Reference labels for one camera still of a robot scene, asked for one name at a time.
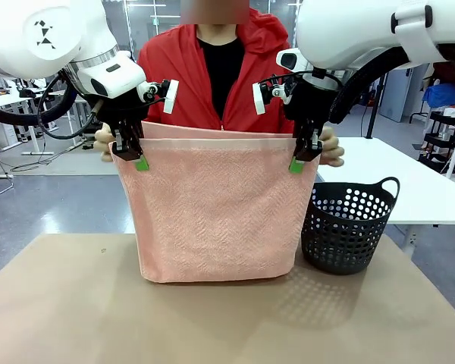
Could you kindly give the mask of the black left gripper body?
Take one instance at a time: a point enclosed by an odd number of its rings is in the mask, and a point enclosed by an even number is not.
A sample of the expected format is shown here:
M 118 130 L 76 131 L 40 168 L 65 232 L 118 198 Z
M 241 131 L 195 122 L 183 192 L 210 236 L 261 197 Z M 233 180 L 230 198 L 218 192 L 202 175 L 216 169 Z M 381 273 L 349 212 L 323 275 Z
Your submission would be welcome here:
M 113 130 L 123 130 L 119 124 L 124 121 L 127 127 L 139 131 L 141 121 L 148 115 L 149 106 L 140 99 L 136 88 L 114 99 L 94 96 L 94 104 L 98 101 L 102 101 L 102 106 L 96 114 L 96 119 L 106 123 Z

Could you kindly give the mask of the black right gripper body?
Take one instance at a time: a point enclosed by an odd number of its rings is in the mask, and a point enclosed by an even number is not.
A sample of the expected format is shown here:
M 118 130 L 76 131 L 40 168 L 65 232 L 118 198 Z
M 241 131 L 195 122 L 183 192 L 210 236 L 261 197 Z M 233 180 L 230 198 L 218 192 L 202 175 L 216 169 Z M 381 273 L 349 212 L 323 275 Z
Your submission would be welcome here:
M 284 115 L 294 122 L 294 130 L 314 124 L 321 130 L 328 122 L 332 103 L 336 98 L 334 90 L 320 89 L 306 81 L 299 82 L 293 89 L 290 101 L 284 105 Z

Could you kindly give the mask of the person's left hand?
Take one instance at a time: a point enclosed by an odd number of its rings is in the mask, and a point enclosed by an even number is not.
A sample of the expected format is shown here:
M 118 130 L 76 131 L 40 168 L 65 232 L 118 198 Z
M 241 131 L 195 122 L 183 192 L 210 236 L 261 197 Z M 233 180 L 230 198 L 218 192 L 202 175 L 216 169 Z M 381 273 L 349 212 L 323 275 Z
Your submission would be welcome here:
M 334 130 L 331 127 L 323 127 L 319 140 L 322 142 L 320 165 L 341 167 L 344 164 L 344 149 L 340 146 Z

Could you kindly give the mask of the person's right hand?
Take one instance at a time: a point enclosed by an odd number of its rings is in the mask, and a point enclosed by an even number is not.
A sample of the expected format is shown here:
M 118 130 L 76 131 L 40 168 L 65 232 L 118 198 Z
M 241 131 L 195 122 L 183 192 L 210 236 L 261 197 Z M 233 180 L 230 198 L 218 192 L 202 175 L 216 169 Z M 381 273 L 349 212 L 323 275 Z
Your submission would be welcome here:
M 93 144 L 93 148 L 101 152 L 101 160 L 103 162 L 113 162 L 109 144 L 114 141 L 115 137 L 113 136 L 110 127 L 106 123 L 103 123 L 102 128 L 95 133 L 95 141 Z

